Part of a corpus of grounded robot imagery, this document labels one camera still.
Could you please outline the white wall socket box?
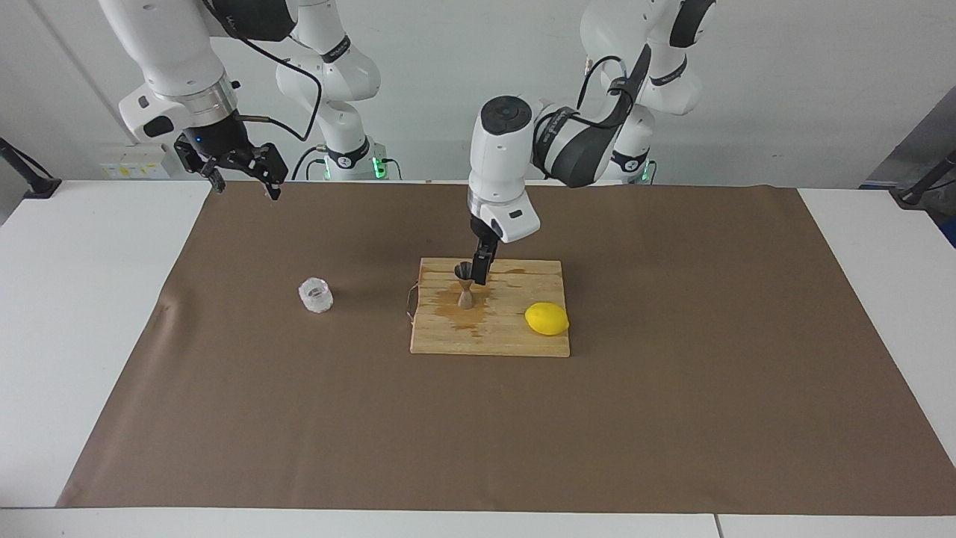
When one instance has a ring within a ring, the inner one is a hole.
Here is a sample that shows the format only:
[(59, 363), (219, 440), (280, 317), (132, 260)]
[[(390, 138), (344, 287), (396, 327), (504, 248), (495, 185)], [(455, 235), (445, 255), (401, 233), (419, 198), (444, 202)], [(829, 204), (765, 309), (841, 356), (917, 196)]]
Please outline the white wall socket box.
[(109, 179), (171, 179), (165, 159), (163, 144), (103, 146), (98, 152), (98, 164)]

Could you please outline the yellow lemon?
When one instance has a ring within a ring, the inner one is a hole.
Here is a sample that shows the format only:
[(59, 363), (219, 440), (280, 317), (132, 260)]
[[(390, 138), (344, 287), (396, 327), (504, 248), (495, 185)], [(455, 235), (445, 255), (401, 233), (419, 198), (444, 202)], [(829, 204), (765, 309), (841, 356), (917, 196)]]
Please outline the yellow lemon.
[(537, 334), (556, 336), (570, 327), (569, 316), (560, 304), (537, 302), (524, 311), (524, 320)]

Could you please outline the brown paper table mat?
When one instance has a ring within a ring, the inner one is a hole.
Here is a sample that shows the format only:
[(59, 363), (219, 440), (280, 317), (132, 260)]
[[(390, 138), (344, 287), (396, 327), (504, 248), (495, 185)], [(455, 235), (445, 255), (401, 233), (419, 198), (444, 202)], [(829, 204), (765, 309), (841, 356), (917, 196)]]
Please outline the brown paper table mat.
[[(792, 188), (530, 188), (568, 358), (419, 355), (464, 186), (209, 194), (61, 507), (956, 515), (956, 466)], [(328, 282), (334, 306), (298, 287)]]

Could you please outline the wooden cutting board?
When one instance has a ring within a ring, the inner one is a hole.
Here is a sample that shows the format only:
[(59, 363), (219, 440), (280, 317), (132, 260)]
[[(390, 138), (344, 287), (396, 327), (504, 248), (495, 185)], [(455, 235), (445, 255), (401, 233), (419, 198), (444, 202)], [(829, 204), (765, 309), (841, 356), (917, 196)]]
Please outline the wooden cutting board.
[(487, 285), (472, 285), (474, 306), (461, 309), (458, 258), (422, 258), (411, 323), (413, 354), (566, 358), (567, 333), (542, 335), (524, 313), (534, 303), (566, 306), (559, 260), (498, 259)]

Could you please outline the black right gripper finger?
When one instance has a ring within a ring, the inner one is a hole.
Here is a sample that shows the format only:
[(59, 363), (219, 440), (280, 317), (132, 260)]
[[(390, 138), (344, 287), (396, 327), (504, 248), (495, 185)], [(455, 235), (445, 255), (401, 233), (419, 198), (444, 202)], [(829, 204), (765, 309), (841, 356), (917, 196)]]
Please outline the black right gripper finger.
[(289, 173), (287, 164), (274, 143), (253, 146), (241, 153), (241, 170), (258, 180), (272, 200), (278, 200), (281, 187)]
[(216, 160), (205, 160), (189, 142), (188, 137), (177, 137), (174, 150), (187, 173), (198, 174), (205, 178), (215, 193), (222, 193), (225, 190), (226, 182), (217, 168)]

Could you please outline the clear textured cup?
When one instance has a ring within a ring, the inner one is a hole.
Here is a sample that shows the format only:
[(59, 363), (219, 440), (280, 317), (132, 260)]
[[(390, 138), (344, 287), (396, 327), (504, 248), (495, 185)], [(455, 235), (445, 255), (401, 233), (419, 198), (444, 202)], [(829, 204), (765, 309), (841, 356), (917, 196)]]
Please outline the clear textured cup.
[(308, 278), (298, 286), (298, 296), (305, 309), (313, 313), (324, 313), (334, 306), (331, 287), (321, 278)]

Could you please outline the black clamp stand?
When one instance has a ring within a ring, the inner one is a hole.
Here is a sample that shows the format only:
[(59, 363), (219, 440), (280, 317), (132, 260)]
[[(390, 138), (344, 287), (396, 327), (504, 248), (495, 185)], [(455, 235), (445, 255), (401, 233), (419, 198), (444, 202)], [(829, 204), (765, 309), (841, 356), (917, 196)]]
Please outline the black clamp stand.
[(956, 184), (956, 177), (945, 181), (945, 177), (952, 174), (955, 168), (956, 149), (953, 149), (938, 164), (935, 164), (927, 173), (919, 177), (912, 186), (891, 188), (889, 193), (904, 210), (913, 210), (913, 208), (918, 207), (927, 193), (935, 193), (935, 191), (941, 191)]
[(0, 137), (0, 158), (13, 168), (28, 185), (24, 199), (48, 199), (62, 184), (30, 155), (17, 149), (12, 143)]

